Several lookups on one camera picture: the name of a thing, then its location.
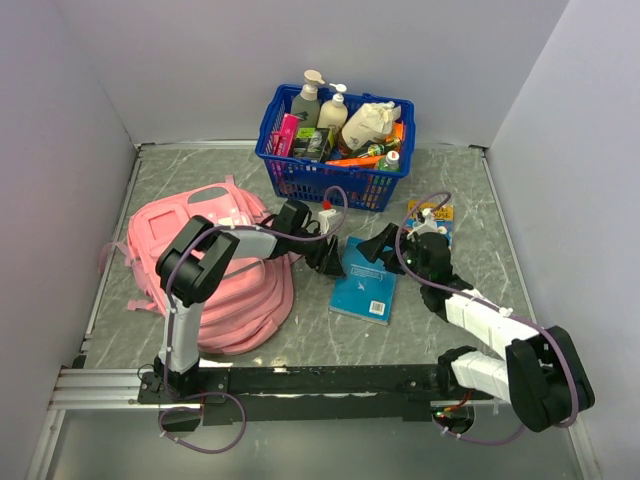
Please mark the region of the teal paperback book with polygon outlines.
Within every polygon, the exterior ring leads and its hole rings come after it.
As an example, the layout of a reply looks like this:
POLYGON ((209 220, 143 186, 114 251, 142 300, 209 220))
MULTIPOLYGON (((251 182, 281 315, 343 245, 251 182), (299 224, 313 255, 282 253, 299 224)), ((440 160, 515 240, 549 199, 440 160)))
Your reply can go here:
POLYGON ((349 236, 342 257, 345 278, 337 279, 329 310, 388 326, 397 275, 385 270, 381 260, 368 262, 357 246, 362 240, 349 236))

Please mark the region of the yellow treehouse book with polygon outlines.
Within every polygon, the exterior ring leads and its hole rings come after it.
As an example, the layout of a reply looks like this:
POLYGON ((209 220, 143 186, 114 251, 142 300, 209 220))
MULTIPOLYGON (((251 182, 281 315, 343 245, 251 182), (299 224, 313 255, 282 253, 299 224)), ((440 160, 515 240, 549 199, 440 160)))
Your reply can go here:
POLYGON ((437 232, 443 235, 452 247, 452 232, 454 226, 454 208, 451 204, 444 204, 436 208, 436 202, 425 202, 406 221, 405 230, 412 232, 422 224, 421 219, 425 218, 429 226, 436 225, 437 232))

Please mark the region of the pink student backpack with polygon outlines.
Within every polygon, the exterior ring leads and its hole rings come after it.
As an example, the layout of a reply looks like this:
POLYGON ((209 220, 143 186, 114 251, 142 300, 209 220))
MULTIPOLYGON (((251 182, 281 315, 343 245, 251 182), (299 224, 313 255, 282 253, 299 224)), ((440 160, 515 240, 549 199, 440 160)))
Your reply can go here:
MULTIPOLYGON (((150 202, 129 220, 127 240, 112 245, 124 255, 143 300, 128 302, 129 310, 161 315, 167 302, 155 264, 186 222, 200 215, 213 223, 252 225, 270 212, 261 199, 235 184, 228 175, 215 183, 150 202)), ((286 320, 294 303, 291 265, 299 257, 231 261, 218 289, 204 306, 198 347, 207 353, 238 355, 268 340, 286 320)))

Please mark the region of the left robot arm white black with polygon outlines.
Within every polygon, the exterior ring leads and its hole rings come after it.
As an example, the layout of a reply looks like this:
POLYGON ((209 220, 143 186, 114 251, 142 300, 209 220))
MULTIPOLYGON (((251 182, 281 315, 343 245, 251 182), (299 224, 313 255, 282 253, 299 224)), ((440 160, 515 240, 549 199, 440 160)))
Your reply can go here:
POLYGON ((154 360, 162 390, 177 402, 196 394, 200 354, 197 340, 206 301, 220 286, 235 259, 274 260, 293 253, 316 272, 343 278, 337 230, 313 234, 305 228, 308 206, 288 200, 271 220, 253 225, 215 224, 203 216, 190 219, 156 262, 165 293, 164 337, 154 360))

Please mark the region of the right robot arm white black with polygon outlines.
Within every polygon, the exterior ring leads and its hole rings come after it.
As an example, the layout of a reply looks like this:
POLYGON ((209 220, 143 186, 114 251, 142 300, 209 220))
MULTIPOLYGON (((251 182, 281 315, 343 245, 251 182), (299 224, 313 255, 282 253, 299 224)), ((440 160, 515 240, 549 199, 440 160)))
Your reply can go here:
POLYGON ((423 303, 445 322, 490 348, 450 349, 438 359, 438 390, 458 398, 468 389, 508 402, 533 432, 566 426, 595 405, 596 398, 569 333, 518 320, 511 310, 486 299, 455 273, 446 236, 415 233, 390 223, 358 245, 370 263, 420 283, 423 303))

